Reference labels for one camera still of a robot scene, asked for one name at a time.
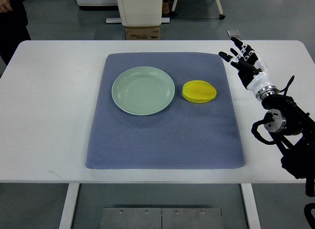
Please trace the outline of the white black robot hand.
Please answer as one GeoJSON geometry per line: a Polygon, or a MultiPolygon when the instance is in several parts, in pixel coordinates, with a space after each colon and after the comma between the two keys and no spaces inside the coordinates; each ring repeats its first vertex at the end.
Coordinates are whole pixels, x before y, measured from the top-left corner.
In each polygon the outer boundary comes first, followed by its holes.
{"type": "Polygon", "coordinates": [[[232,37],[231,41],[239,50],[231,48],[232,55],[219,52],[219,56],[238,70],[243,86],[252,91],[258,101],[278,94],[279,89],[270,80],[270,70],[261,55],[236,37],[232,37]]]}

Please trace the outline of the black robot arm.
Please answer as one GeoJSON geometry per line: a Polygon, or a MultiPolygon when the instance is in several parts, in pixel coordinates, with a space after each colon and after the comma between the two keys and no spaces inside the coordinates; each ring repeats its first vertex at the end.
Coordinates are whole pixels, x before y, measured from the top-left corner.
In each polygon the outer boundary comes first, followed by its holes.
{"type": "Polygon", "coordinates": [[[264,118],[252,125],[252,134],[266,145],[276,145],[283,155],[282,168],[296,179],[305,179],[305,193],[315,196],[315,122],[287,95],[286,87],[263,94],[264,118]]]}

